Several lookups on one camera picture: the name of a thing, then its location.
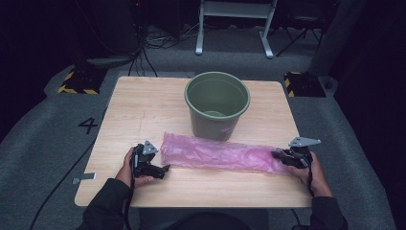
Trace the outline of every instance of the gray carpet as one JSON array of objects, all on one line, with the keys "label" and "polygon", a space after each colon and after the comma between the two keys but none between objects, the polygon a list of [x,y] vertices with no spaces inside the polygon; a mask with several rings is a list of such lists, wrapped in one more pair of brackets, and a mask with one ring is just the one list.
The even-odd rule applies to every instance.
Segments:
[{"label": "gray carpet", "polygon": [[[278,31],[269,40],[276,53],[288,43],[288,36]],[[268,59],[258,28],[210,31],[205,34],[200,57],[194,54],[195,41],[193,36],[169,49],[147,49],[158,76],[187,78],[222,71],[242,80],[282,83],[285,72],[307,69],[316,48],[316,41],[309,34],[282,56]],[[137,61],[138,73],[133,66],[131,76],[144,74],[140,62]],[[128,74],[129,64],[108,70],[100,95],[58,94],[71,68],[67,66],[50,80],[44,89],[47,99],[27,113],[1,143],[0,229],[30,227],[43,200],[97,137],[117,78]],[[146,75],[153,76],[145,59],[143,68]],[[332,97],[333,92],[334,89],[326,90],[326,98],[288,98],[298,130],[301,136],[322,140],[322,145],[312,149],[322,161],[350,229],[395,229],[385,190]],[[86,128],[79,124],[91,117],[98,126],[86,134]],[[72,178],[83,173],[89,153],[46,203],[34,229],[75,229],[81,223],[83,208],[74,202],[79,185],[72,184]],[[289,209],[267,211],[269,229],[290,229],[296,223]],[[308,224],[310,209],[296,211],[301,222]],[[132,209],[131,216],[133,225],[138,226],[138,210]]]}]

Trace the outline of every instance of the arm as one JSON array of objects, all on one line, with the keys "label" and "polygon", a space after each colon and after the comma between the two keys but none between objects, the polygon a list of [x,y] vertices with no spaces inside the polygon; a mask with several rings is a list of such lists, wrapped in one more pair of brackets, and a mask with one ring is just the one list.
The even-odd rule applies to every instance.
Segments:
[{"label": "arm", "polygon": [[[123,229],[124,201],[131,192],[131,169],[129,160],[133,148],[131,148],[124,158],[123,166],[120,168],[116,178],[109,178],[101,190],[92,199],[89,206],[83,213],[82,224],[78,227],[82,229]],[[153,180],[151,176],[135,178],[135,188],[145,185]]]},{"label": "arm", "polygon": [[[312,152],[311,155],[313,181],[310,189],[314,193],[314,198],[311,205],[312,215],[309,229],[348,229],[347,221],[327,184],[322,166],[316,154]],[[288,166],[288,169],[292,174],[300,177],[303,183],[307,183],[308,169],[297,169],[293,166]]]}]

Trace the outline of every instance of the pink plastic bag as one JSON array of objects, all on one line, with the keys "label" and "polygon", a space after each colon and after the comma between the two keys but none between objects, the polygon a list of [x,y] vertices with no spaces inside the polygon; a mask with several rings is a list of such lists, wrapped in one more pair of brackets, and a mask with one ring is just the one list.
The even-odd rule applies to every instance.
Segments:
[{"label": "pink plastic bag", "polygon": [[271,151],[276,149],[165,133],[161,155],[163,165],[290,174],[280,160],[272,157]]}]

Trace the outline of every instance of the tabletop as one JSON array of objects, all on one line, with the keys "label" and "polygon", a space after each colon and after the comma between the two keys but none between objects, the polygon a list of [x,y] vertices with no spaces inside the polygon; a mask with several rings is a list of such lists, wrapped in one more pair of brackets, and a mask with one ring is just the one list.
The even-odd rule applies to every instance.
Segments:
[{"label": "tabletop", "polygon": [[[95,146],[75,197],[87,206],[106,179],[123,165],[130,147],[148,140],[156,148],[164,133],[192,136],[184,90],[190,79],[121,77],[106,110]],[[228,142],[288,148],[299,136],[280,83],[244,80],[251,94],[247,111]],[[158,152],[152,164],[161,166]],[[292,175],[233,172],[172,166],[164,179],[137,188],[137,207],[310,207],[306,186]]]}]

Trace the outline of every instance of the black sleeve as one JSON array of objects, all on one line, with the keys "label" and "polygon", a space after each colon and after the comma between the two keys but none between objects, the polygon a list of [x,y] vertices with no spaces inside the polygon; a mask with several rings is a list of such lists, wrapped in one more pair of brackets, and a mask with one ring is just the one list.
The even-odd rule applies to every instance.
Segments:
[{"label": "black sleeve", "polygon": [[123,205],[130,191],[121,180],[109,178],[84,210],[82,224],[77,229],[122,230]]},{"label": "black sleeve", "polygon": [[347,230],[347,221],[334,197],[315,197],[311,204],[310,230]]}]

